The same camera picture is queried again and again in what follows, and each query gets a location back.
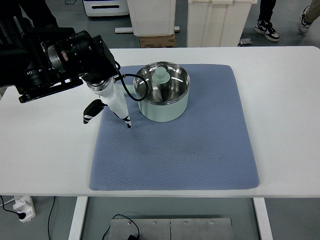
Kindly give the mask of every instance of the black cable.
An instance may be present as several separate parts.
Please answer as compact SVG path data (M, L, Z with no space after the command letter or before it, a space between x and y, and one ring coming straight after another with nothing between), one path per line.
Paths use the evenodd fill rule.
M134 224L134 225L136 226L136 228L138 229L138 236L136 236L136 238L139 239L139 238L140 238L140 230L139 230L139 227L137 226L137 224L136 224L134 221L132 221L129 217L127 217L127 216L125 216L125 215L122 215L122 214L116 214L116 215L113 216L112 219L115 219L115 217L117 217L117 216L122 216L122 217L124 217L124 218L126 218L126 219L129 219L131 222L133 222L133 224ZM109 231L110 227L111 227L111 224L109 225L108 229L107 229L106 232L104 233L104 235L103 235L103 237L102 237L102 240L105 239L105 236L107 235L107 232Z
M3 210L5 210L7 212L10 212L10 213L13 213L13 214L17 214L19 216L20 220L22 220L22 219L24 219L26 217L26 213L24 213L24 212L15 212L15 211L11 211L11 210L5 209L5 201L2 198L2 195L0 195L0 198L2 200L2 208L3 208Z
M132 98L136 102L141 102L141 101L146 99L146 97L148 96L148 92L149 92L149 86L148 86L147 81L142 76L139 76L139 75L136 75L136 74L130 74L130 73L121 75L121 73L119 71L117 71L117 72L118 72L118 75L120 77L120 81L121 81L121 83L123 85L123 88L126 91L126 93L129 95L130 98ZM146 89L145 89L145 94L144 94L144 96L142 98L135 98L134 96L131 95L131 93L129 92L129 90L128 90L126 84L125 84L124 78L123 78L123 77L126 77L126 76L128 76L128 77L136 77L136 78L141 79L144 82Z
M64 0L64 4L65 4L65 5L73 5L73 4L75 4L75 3L76 3L76 1L77 1L77 0L74 0L74 2L73 2L73 3L67 3L67 0Z
M118 70L120 70L120 68L121 68L120 64L117 61L114 61L114 62L115 62L115 65L117 66Z
M49 237L49 240L51 240L51 238L50 238L50 232L49 232L50 216L51 216L52 210L54 209L55 202L56 202L56 196L53 197L53 204L52 204L51 211L50 211L49 218L48 218L48 237Z

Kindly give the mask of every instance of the cooking pot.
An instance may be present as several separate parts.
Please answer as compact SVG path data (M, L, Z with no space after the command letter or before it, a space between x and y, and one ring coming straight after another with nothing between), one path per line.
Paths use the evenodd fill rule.
M144 66L136 74L148 84L146 98L138 102L146 118L169 122L184 113L190 87L190 77L185 69L175 63L161 61ZM127 88L137 98L142 98L147 90L145 82L138 77L134 78L133 86Z

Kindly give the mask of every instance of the blue mat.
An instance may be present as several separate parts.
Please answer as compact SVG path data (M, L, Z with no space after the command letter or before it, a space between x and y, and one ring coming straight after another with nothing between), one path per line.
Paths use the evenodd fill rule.
M90 189L232 190L259 185L232 69L181 66L190 76L190 90L187 108L177 119L151 121L129 97L132 128L107 107L102 111ZM141 67L122 67L121 73L136 73Z

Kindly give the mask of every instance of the metal plate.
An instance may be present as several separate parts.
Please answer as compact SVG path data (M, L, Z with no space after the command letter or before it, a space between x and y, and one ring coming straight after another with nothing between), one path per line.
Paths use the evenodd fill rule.
M170 240L170 219L132 219L140 230L140 240ZM109 240L137 236L137 227L128 219L112 219Z
M140 240L233 240L230 218L132 219ZM137 236L137 227L128 219L112 219L109 240Z
M171 219L171 240L233 240L230 218Z

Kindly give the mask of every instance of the white container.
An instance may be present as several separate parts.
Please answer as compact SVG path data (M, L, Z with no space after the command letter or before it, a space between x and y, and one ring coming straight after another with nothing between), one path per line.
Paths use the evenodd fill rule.
M257 0L188 0L187 47L236 47Z
M88 17L123 16L129 14L127 0L83 0L83 6L85 14Z
M176 0L127 0L127 3L135 36L175 33Z

